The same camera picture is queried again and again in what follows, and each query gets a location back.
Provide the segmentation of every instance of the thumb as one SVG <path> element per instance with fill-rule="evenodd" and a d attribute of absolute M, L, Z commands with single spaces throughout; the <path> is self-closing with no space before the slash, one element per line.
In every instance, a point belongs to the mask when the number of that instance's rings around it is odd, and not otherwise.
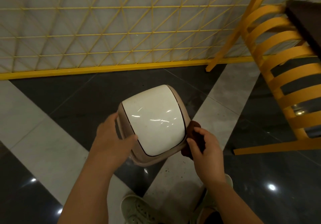
<path fill-rule="evenodd" d="M 124 139 L 124 144 L 127 145 L 130 148 L 133 148 L 134 143 L 138 140 L 138 136 L 136 134 L 133 134 L 126 139 Z"/>
<path fill-rule="evenodd" d="M 191 153 L 193 158 L 198 158 L 202 155 L 199 147 L 197 146 L 196 142 L 194 141 L 194 139 L 191 138 L 187 138 L 187 143 L 189 145 L 189 148 L 191 149 Z"/>

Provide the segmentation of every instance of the hand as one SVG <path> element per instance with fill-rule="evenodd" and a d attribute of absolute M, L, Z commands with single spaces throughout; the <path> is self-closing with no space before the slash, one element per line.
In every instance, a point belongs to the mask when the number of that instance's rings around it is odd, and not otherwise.
<path fill-rule="evenodd" d="M 111 114 L 106 121 L 98 126 L 96 137 L 87 159 L 87 161 L 98 163 L 99 166 L 106 166 L 106 170 L 111 174 L 126 161 L 134 143 L 138 139 L 135 134 L 124 140 L 118 138 L 115 128 L 117 115 L 117 113 Z"/>
<path fill-rule="evenodd" d="M 197 175 L 205 186 L 214 182 L 225 183 L 223 152 L 217 138 L 205 129 L 195 127 L 194 130 L 202 134 L 205 141 L 205 150 L 201 153 L 196 142 L 191 138 L 187 139 Z"/>

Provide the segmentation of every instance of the person's right hand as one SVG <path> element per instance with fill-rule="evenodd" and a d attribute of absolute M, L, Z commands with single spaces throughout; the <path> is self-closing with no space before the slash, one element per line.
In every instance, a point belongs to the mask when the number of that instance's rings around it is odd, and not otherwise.
<path fill-rule="evenodd" d="M 195 127 L 194 130 L 202 134 L 205 141 L 205 150 L 201 153 L 196 142 L 191 138 L 187 139 L 197 175 L 205 186 L 215 182 L 225 183 L 223 152 L 217 138 L 205 129 Z"/>

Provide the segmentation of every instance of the yellow wire mesh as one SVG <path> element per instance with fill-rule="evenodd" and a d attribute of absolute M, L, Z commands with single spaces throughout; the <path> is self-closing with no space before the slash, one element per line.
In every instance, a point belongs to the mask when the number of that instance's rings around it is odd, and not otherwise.
<path fill-rule="evenodd" d="M 0 72 L 208 59 L 249 1 L 1 0 Z"/>

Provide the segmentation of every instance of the shoe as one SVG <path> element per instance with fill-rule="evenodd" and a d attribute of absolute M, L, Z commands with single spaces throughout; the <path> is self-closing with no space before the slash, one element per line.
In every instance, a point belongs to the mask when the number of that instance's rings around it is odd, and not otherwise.
<path fill-rule="evenodd" d="M 141 197 L 130 194 L 121 203 L 121 211 L 127 224 L 158 224 L 161 214 Z"/>
<path fill-rule="evenodd" d="M 225 179 L 226 179 L 227 184 L 233 188 L 232 178 L 229 175 L 225 174 Z M 198 223 L 198 218 L 201 216 L 204 208 L 210 208 L 210 209 L 213 209 L 214 211 L 218 211 L 217 207 L 216 207 L 216 203 L 212 199 L 212 197 L 210 196 L 208 191 L 206 191 L 206 194 L 205 194 L 202 202 L 194 210 L 194 212 L 189 220 L 189 224 L 197 224 Z"/>

